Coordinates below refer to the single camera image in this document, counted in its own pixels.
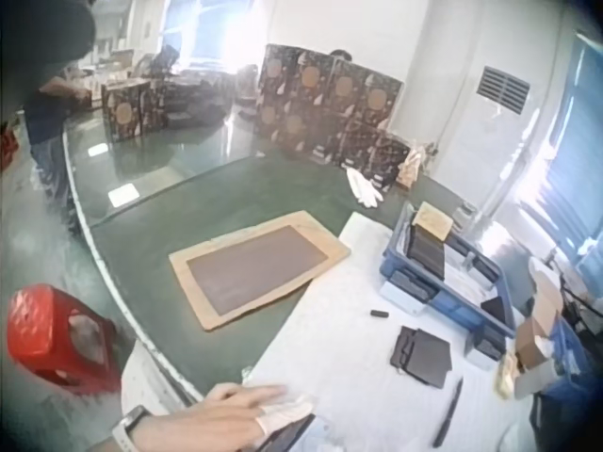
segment white gloves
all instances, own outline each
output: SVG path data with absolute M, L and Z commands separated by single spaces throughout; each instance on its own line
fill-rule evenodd
M 264 414 L 256 417 L 255 420 L 264 430 L 264 434 L 269 436 L 271 433 L 310 415 L 313 408 L 312 403 L 302 396 L 294 402 L 260 406 L 260 410 Z
M 383 196 L 379 190 L 370 181 L 365 179 L 357 169 L 348 168 L 346 172 L 351 192 L 364 207 L 377 207 L 378 202 L 383 201 Z

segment air conditioner vent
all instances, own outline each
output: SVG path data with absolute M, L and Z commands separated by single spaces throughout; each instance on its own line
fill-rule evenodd
M 512 75 L 486 66 L 483 68 L 478 94 L 521 115 L 530 84 Z

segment blue bin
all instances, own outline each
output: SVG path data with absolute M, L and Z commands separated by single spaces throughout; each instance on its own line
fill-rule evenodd
M 383 252 L 383 262 L 380 267 L 382 275 L 389 280 L 395 272 L 402 273 L 403 277 L 410 281 L 417 291 L 424 294 L 421 301 L 426 302 L 437 311 L 448 316 L 453 321 L 469 331 L 475 331 L 484 325 L 504 336 L 515 337 L 515 322 L 509 287 L 502 269 L 493 261 L 485 257 L 478 249 L 469 242 L 451 231 L 446 239 L 446 244 L 467 256 L 470 252 L 475 255 L 473 266 L 481 272 L 496 288 L 498 295 L 502 298 L 504 309 L 504 321 L 500 321 L 486 313 L 479 306 L 463 297 L 461 294 L 447 286 L 443 281 L 432 275 L 430 271 L 406 257 L 403 252 L 398 251 L 398 243 L 403 234 L 407 234 L 415 210 L 409 202 L 402 206 L 402 211 L 394 229 L 387 248 Z
M 549 339 L 553 341 L 553 357 L 562 366 L 564 375 L 548 386 L 542 394 L 561 402 L 588 402 L 595 395 L 597 379 L 589 365 L 582 343 L 561 317 L 555 322 Z M 572 354 L 575 365 L 579 369 L 579 375 L 576 377 L 570 376 L 570 369 L 573 366 L 570 363 Z

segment black pen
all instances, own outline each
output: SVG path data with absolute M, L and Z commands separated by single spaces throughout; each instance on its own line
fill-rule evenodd
M 463 389 L 463 379 L 456 385 L 456 389 L 454 390 L 454 397 L 452 398 L 452 402 L 448 407 L 448 412 L 446 413 L 446 419 L 444 419 L 444 423 L 442 427 L 437 432 L 437 436 L 435 437 L 435 441 L 433 441 L 432 447 L 437 448 L 446 439 L 446 434 L 448 433 L 448 428 L 450 427 L 450 422 L 452 421 L 452 416 L 454 415 L 454 411 L 456 410 L 456 404 L 459 401 L 459 396 L 461 395 L 461 390 Z

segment wristwatch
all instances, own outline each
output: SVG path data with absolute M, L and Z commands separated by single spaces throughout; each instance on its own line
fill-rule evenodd
M 147 412 L 142 405 L 138 405 L 135 409 L 124 416 L 123 419 L 113 428 L 111 431 L 113 434 L 113 439 L 123 452 L 139 452 L 130 439 L 130 432 L 136 427 L 142 418 L 148 415 L 149 412 Z

